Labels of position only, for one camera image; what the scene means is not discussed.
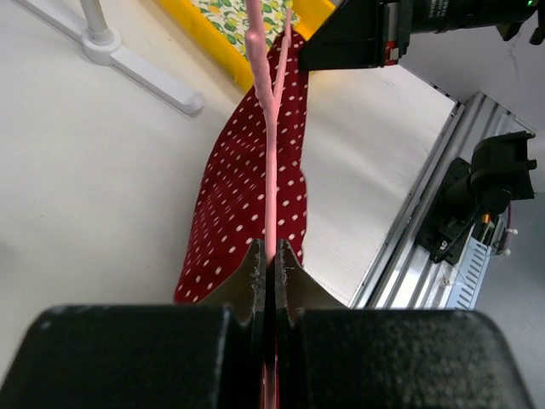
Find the red polka dot skirt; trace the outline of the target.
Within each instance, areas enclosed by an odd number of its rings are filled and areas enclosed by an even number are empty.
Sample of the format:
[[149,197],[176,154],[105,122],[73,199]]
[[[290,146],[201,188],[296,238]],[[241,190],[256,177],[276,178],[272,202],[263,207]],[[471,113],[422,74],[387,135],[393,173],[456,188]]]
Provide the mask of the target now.
[[[291,33],[277,128],[277,237],[303,259],[307,184],[301,169],[306,129],[308,74],[299,67],[303,36]],[[240,265],[265,227],[266,127],[250,89],[227,120],[206,164],[190,238],[175,289],[177,303],[208,296]]]

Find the pink wire hanger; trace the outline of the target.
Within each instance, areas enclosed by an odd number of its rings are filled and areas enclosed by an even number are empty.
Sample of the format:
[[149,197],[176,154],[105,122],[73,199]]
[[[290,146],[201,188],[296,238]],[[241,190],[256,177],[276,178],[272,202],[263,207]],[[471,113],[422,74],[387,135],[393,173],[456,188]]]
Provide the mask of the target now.
[[257,313],[256,330],[260,408],[280,407],[280,347],[283,328],[278,325],[278,311],[283,307],[284,277],[282,266],[283,243],[277,239],[278,191],[278,114],[282,100],[287,57],[291,44],[291,10],[286,11],[284,35],[278,57],[276,78],[271,79],[267,44],[260,1],[245,3],[249,28],[245,34],[246,53],[254,78],[255,97],[265,120],[265,219],[264,253],[260,255],[260,275],[257,296],[263,302]]

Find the lemon print cloth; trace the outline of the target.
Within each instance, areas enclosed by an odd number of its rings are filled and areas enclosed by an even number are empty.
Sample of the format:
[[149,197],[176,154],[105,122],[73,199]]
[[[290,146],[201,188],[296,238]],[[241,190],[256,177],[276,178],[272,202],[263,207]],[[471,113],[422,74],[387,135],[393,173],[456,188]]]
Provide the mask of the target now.
[[[197,0],[192,4],[241,55],[246,56],[244,38],[249,28],[249,18],[245,1]],[[286,10],[293,8],[293,2],[264,0],[261,6],[266,44],[270,49],[284,30]]]

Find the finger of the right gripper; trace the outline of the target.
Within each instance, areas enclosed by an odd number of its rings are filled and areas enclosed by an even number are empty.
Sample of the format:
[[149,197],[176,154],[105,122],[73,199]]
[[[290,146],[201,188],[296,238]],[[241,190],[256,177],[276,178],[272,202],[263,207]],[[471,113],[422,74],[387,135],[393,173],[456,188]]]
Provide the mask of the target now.
[[379,3],[340,2],[299,52],[309,72],[374,68],[377,66]]

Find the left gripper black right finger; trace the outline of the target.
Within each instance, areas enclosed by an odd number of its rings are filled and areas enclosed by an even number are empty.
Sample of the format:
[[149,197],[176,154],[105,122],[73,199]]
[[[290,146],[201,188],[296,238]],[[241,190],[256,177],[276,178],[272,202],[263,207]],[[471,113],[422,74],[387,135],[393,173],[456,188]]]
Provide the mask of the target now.
[[276,407],[306,406],[303,342],[297,326],[308,310],[344,309],[300,264],[290,242],[277,243],[274,259],[276,321]]

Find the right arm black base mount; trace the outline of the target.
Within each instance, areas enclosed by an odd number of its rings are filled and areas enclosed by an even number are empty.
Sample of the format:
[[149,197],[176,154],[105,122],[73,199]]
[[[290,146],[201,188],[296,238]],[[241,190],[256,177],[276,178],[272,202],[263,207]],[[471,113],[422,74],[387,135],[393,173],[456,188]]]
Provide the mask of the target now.
[[483,216],[500,215],[512,199],[513,189],[505,176],[492,176],[455,158],[424,216],[416,242],[429,252],[432,263],[454,265],[473,225]]

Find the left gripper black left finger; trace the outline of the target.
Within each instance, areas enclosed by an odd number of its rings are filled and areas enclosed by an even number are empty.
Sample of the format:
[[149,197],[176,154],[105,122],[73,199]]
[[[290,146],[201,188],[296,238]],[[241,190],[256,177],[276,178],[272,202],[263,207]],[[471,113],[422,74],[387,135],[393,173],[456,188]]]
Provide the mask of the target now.
[[243,261],[204,299],[221,308],[225,327],[218,347],[219,408],[264,407],[264,320],[266,304],[264,243],[253,241]]

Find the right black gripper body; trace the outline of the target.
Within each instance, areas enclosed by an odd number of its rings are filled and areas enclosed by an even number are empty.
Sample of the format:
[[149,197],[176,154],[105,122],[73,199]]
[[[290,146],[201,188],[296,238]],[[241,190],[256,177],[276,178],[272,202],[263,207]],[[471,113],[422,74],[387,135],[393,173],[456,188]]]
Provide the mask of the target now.
[[410,36],[494,26],[507,42],[532,15],[537,27],[530,44],[544,41],[544,2],[511,0],[380,1],[378,66],[393,66],[406,54]]

